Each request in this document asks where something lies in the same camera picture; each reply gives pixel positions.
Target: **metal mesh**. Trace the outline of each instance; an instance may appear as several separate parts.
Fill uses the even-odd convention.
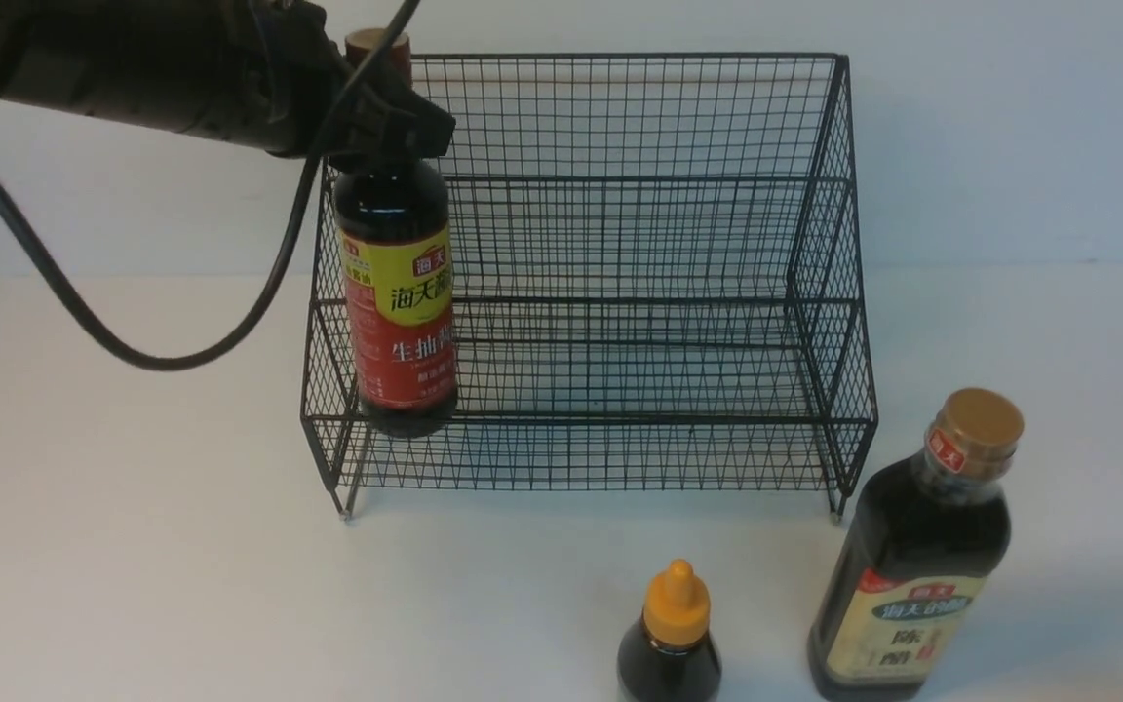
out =
[[[445,174],[460,402],[427,439],[356,403],[325,174],[303,426],[358,485],[819,490],[877,421],[850,85],[834,55],[416,56]]]

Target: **brand logo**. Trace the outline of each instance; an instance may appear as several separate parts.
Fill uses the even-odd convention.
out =
[[[874,617],[888,622],[911,622],[917,619],[947,617],[962,612],[973,601],[971,596],[944,596],[941,600],[900,600],[878,604],[874,608]]]
[[[959,471],[964,469],[965,455],[959,453],[959,449],[956,448],[956,445],[952,444],[948,435],[943,434],[939,428],[930,432],[930,453],[948,471],[953,472],[953,474],[958,474]]]
[[[414,258],[414,277],[431,275],[433,272],[445,267],[445,246],[432,246],[427,252],[419,254]]]
[[[955,594],[955,585],[946,585],[946,583],[941,582],[913,587],[912,591],[909,592],[910,599],[913,600],[941,600],[943,596],[951,596]]]

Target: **gold bottle cap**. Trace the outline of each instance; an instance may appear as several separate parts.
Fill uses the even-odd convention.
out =
[[[1024,427],[1021,410],[1006,396],[965,388],[939,410],[926,432],[926,452],[956,475],[998,480],[1012,467]]]

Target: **vinegar bottle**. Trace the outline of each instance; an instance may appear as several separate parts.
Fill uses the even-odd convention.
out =
[[[832,702],[917,693],[1011,538],[995,482],[1024,421],[988,390],[949,396],[924,447],[871,476],[809,635],[809,666]]]

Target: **beige label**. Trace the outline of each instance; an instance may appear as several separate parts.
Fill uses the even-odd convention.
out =
[[[964,621],[985,578],[895,582],[866,569],[825,666],[842,684],[919,683]]]

